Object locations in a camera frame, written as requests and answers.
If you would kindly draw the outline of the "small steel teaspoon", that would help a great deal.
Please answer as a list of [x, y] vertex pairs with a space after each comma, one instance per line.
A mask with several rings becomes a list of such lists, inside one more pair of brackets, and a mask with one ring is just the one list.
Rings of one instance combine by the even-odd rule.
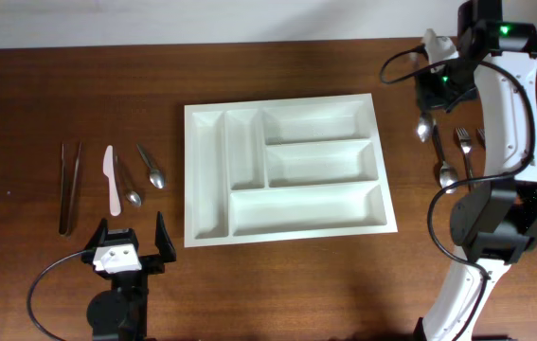
[[116, 168], [118, 170], [120, 179], [123, 182], [124, 186], [124, 195], [126, 200], [134, 207], [141, 207], [142, 206], [142, 199], [140, 195], [134, 190], [134, 184], [131, 180], [131, 177], [129, 176], [129, 173], [126, 170], [126, 167], [120, 160], [118, 156], [115, 157], [115, 164]]
[[136, 147], [137, 147], [137, 149], [138, 149], [138, 151], [140, 153], [140, 156], [141, 156], [142, 160], [144, 161], [144, 163], [146, 164], [146, 166], [148, 168], [149, 179], [150, 179], [151, 183], [156, 188], [163, 189], [166, 186], [166, 180], [165, 180], [165, 176], [164, 176], [163, 172], [160, 169], [157, 168], [157, 166], [153, 162], [152, 157], [150, 156], [150, 154], [145, 150], [145, 148], [142, 145], [137, 144]]

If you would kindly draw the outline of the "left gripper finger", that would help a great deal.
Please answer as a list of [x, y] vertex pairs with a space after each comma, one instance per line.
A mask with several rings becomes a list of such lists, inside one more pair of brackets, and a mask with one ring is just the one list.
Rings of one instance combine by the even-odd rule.
[[154, 244], [163, 262], [176, 261], [176, 250], [167, 232], [164, 218], [160, 211], [158, 211], [156, 215]]
[[92, 250], [101, 247], [105, 241], [108, 232], [108, 222], [102, 218], [98, 224], [98, 228], [90, 238], [89, 242], [84, 246], [85, 250]]

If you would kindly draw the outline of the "white plastic knife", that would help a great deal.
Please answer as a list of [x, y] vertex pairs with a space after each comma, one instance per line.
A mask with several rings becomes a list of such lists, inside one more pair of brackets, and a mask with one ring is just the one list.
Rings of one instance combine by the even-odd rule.
[[116, 175], [114, 166], [114, 148], [112, 145], [106, 147], [102, 171], [108, 181], [109, 210], [112, 216], [118, 216], [121, 213], [121, 204], [116, 187]]

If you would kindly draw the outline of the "steel tweezers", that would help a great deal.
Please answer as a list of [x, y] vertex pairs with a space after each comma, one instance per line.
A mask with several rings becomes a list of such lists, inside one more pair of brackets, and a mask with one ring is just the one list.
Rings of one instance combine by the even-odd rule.
[[76, 203], [79, 170], [81, 162], [81, 147], [82, 143], [78, 145], [76, 158], [74, 161], [74, 167], [71, 175], [67, 174], [66, 158], [65, 158], [65, 145], [62, 144], [61, 149], [61, 210], [59, 220], [59, 234], [62, 237], [67, 237], [72, 232], [72, 209]]

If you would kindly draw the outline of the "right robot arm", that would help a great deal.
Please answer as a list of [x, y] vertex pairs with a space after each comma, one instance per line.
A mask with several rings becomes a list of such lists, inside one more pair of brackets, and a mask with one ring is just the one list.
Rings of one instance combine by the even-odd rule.
[[457, 41], [427, 31], [429, 66], [415, 76], [423, 112], [480, 99], [486, 163], [451, 212], [454, 251], [418, 340], [469, 340], [495, 283], [537, 246], [537, 30], [503, 19], [499, 1], [464, 2]]

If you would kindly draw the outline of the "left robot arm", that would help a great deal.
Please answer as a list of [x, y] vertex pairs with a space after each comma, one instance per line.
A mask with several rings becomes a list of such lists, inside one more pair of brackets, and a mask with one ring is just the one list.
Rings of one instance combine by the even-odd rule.
[[111, 288], [88, 304], [87, 322], [94, 340], [145, 340], [148, 322], [148, 277], [165, 272], [177, 260], [163, 215], [156, 214], [156, 254], [140, 256], [133, 229], [111, 230], [102, 219], [83, 248], [81, 261], [111, 282]]

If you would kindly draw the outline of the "steel fork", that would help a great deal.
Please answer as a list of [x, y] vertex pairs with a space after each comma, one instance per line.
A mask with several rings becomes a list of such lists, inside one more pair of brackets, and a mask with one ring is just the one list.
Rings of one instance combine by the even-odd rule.
[[476, 136], [478, 137], [478, 141], [480, 146], [485, 149], [486, 148], [486, 140], [485, 140], [485, 131], [483, 128], [478, 128], [476, 130]]
[[472, 166], [472, 160], [471, 160], [471, 151], [473, 148], [472, 140], [465, 128], [456, 127], [455, 132], [456, 132], [456, 137], [457, 137], [459, 148], [461, 149], [463, 153], [466, 176], [468, 179], [472, 179], [474, 178], [474, 172], [473, 172], [473, 166]]

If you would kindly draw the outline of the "large steel spoon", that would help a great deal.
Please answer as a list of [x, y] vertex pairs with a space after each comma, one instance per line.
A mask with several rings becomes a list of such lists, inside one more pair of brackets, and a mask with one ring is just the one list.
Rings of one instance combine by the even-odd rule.
[[427, 142], [433, 133], [434, 119], [428, 112], [422, 112], [419, 117], [416, 133], [422, 143]]
[[433, 126], [432, 133], [433, 143], [435, 150], [437, 152], [440, 166], [439, 166], [439, 184], [442, 188], [453, 185], [453, 183], [458, 181], [458, 175], [456, 169], [451, 166], [445, 158], [444, 150], [442, 147], [442, 142], [439, 134], [439, 127], [437, 124]]

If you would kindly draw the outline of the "white plastic cutlery tray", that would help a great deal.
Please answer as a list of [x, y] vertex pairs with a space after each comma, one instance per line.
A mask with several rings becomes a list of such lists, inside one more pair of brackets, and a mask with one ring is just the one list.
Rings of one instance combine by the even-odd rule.
[[369, 94], [189, 105], [185, 244], [394, 233]]

